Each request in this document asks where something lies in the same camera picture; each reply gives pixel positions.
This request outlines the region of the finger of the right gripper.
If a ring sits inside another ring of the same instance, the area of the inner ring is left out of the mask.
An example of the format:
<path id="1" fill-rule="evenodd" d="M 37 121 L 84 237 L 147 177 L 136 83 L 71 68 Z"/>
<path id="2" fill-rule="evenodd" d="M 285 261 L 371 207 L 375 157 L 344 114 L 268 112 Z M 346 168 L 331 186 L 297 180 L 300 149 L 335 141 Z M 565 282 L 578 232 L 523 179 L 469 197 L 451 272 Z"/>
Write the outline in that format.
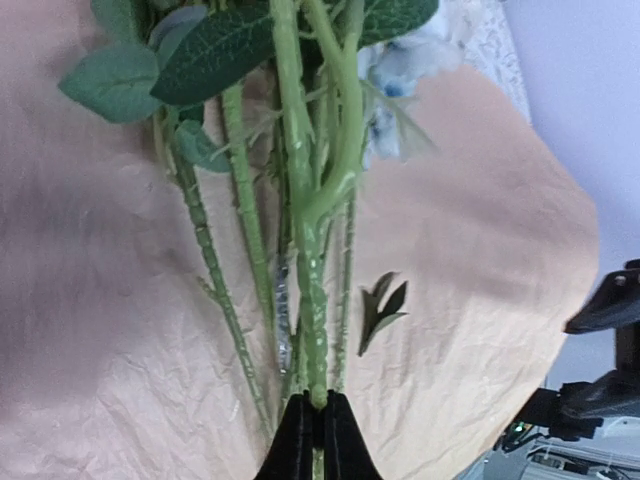
<path id="1" fill-rule="evenodd" d="M 607 274 L 586 304 L 571 317 L 564 332 L 582 335 L 615 333 L 616 368 L 639 369 L 639 260 Z"/>

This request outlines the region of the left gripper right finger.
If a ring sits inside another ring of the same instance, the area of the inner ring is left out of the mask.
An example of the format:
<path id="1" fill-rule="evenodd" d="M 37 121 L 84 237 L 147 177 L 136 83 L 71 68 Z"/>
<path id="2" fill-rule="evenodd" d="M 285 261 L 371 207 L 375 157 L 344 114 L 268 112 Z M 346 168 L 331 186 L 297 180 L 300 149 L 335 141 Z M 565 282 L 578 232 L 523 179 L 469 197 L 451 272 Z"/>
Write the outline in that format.
<path id="1" fill-rule="evenodd" d="M 320 413 L 319 449 L 328 480 L 382 480 L 360 431 L 348 398 L 328 391 Z"/>

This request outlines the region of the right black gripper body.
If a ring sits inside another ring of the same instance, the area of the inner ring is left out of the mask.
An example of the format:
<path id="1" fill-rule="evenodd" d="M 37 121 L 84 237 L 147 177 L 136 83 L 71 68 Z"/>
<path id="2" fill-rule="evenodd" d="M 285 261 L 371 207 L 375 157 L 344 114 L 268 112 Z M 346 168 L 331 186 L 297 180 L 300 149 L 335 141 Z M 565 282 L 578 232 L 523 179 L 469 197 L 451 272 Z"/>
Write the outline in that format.
<path id="1" fill-rule="evenodd" d="M 537 389 L 499 437 L 501 450 L 538 439 L 592 439 L 608 418 L 639 416 L 639 374 L 612 370 L 597 381 Z"/>

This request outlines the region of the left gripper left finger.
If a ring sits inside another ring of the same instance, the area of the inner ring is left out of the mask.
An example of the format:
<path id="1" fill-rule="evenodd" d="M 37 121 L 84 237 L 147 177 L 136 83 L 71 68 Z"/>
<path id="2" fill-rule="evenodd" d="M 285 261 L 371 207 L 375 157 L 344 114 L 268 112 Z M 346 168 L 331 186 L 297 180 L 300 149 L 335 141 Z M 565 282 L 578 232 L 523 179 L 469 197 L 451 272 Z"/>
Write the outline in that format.
<path id="1" fill-rule="evenodd" d="M 310 394 L 293 394 L 254 479 L 311 480 L 317 418 Z"/>

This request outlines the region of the green paper bouquet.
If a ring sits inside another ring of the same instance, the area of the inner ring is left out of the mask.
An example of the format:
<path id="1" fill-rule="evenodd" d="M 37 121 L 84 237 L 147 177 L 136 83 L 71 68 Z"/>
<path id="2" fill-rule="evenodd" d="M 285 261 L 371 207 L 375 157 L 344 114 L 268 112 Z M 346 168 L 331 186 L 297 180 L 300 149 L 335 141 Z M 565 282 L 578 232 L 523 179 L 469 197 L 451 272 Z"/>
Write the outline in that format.
<path id="1" fill-rule="evenodd" d="M 85 1 L 1 5 L 1 475 L 250 479 L 267 444 L 180 192 L 150 136 L 66 99 L 102 36 Z M 395 271 L 406 314 L 346 390 L 386 479 L 451 479 L 543 380 L 598 270 L 589 196 L 490 80 L 424 81 L 436 154 L 372 164 L 354 286 Z"/>

